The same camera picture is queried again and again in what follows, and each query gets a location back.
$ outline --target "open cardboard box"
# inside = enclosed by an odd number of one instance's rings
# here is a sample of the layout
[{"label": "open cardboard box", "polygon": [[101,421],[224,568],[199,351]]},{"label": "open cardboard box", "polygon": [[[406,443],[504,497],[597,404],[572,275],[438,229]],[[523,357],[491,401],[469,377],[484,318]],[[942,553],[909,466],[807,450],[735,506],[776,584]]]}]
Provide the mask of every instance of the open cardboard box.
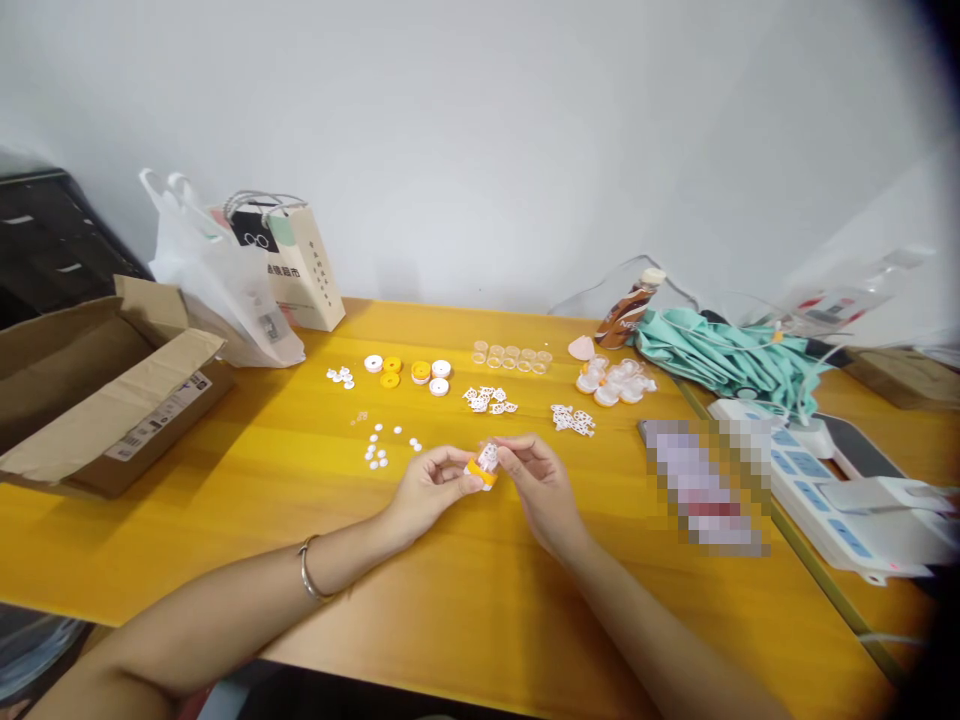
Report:
[{"label": "open cardboard box", "polygon": [[176,287],[115,281],[0,332],[0,481],[117,497],[233,386]]}]

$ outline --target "white power strip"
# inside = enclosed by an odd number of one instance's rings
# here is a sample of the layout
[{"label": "white power strip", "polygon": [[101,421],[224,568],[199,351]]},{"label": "white power strip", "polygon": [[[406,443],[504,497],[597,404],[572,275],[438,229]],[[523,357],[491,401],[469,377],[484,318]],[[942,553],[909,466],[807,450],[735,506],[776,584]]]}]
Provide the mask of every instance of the white power strip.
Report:
[{"label": "white power strip", "polygon": [[888,577],[933,574],[925,565],[891,562],[862,541],[857,516],[835,509],[820,491],[821,485],[840,481],[789,430],[771,429],[775,415],[743,400],[717,400],[707,411],[717,420],[740,423],[725,429],[725,434],[737,447],[760,451],[762,467],[769,468],[773,496],[830,565],[852,570],[880,586],[887,584]]}]

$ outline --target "brown drink bottle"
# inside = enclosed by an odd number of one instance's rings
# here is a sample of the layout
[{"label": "brown drink bottle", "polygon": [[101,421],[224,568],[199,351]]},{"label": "brown drink bottle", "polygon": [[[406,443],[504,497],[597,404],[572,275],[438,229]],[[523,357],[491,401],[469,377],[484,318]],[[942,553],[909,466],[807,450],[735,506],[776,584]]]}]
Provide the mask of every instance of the brown drink bottle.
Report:
[{"label": "brown drink bottle", "polygon": [[666,277],[667,274],[657,268],[644,270],[630,292],[611,308],[600,323],[593,336],[597,345],[608,350],[618,350],[626,345],[643,319],[650,298]]}]

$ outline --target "hand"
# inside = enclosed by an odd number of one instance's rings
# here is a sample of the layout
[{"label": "hand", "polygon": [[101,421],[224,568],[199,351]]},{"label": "hand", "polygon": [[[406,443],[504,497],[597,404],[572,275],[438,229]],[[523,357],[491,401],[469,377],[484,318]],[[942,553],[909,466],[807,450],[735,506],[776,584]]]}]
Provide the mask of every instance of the hand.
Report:
[{"label": "hand", "polygon": [[563,561],[567,551],[589,538],[577,510],[563,461],[535,433],[494,438],[497,459],[520,493],[520,502],[534,537]]},{"label": "hand", "polygon": [[441,445],[417,455],[407,466],[397,493],[384,511],[404,547],[433,527],[457,500],[483,488],[483,480],[464,475],[473,453]]}]

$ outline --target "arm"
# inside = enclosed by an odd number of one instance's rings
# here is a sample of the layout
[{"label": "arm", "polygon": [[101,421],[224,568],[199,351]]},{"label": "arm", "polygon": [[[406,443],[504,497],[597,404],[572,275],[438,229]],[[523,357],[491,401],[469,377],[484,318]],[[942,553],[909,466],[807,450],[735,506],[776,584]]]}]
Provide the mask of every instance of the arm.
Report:
[{"label": "arm", "polygon": [[581,592],[665,718],[789,718],[690,632],[590,536],[556,453],[536,435],[497,438],[530,528]]},{"label": "arm", "polygon": [[[307,572],[330,595],[409,547],[440,514],[482,486],[463,475],[470,454],[434,448],[410,463],[384,511],[310,543]],[[85,655],[29,720],[173,717],[177,701],[235,667],[316,611],[298,545],[240,560],[193,580]]]}]

